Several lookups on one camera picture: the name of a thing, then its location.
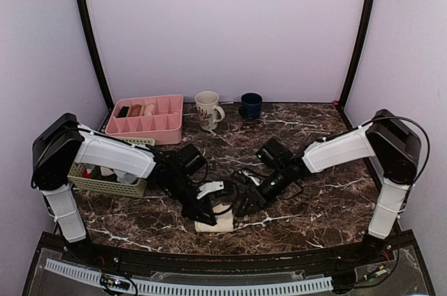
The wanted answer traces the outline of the beige boxer underwear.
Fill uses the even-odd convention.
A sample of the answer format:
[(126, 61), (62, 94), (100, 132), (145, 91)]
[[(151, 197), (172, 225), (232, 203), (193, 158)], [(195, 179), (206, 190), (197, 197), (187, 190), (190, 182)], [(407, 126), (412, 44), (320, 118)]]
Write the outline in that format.
[(210, 226), (208, 224), (195, 222), (194, 227), (196, 232), (216, 232), (216, 233), (225, 233), (233, 231), (233, 210), (229, 209), (225, 214), (220, 214), (220, 212), (226, 211), (230, 205), (219, 204), (213, 207), (213, 211), (216, 214), (217, 224), (214, 226)]

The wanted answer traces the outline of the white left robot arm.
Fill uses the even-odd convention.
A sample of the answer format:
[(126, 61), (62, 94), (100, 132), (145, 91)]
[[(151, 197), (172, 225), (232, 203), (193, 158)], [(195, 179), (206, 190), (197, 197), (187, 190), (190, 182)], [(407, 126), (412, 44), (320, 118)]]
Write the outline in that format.
[(87, 230), (68, 184), (74, 163), (102, 166), (138, 179), (156, 173), (159, 186), (181, 204), (184, 218), (210, 226), (217, 224), (213, 208), (191, 180), (207, 164), (192, 144), (166, 154), (156, 147), (131, 144), (93, 131), (80, 124), (74, 114), (65, 113), (34, 140), (32, 157), (31, 187), (46, 197), (62, 235), (72, 243), (72, 255), (83, 265), (98, 260), (98, 249), (86, 240)]

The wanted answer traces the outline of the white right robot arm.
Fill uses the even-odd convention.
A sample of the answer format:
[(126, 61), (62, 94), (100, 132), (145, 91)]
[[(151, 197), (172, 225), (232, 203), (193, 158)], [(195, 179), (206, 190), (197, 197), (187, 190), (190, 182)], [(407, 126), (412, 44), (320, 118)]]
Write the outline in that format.
[(429, 144), (430, 139), (420, 138), (408, 124), (419, 125), (382, 109), (369, 121), (345, 133), (316, 140), (296, 153), (270, 138), (256, 156), (272, 173), (267, 177), (250, 176), (251, 183), (235, 215), (245, 217), (267, 209), (293, 182), (351, 161), (375, 158), (383, 171), (380, 194), (355, 258), (364, 264), (374, 262), (383, 253), (395, 222), (406, 209), (410, 192), (427, 166), (420, 160), (420, 153), (422, 144)]

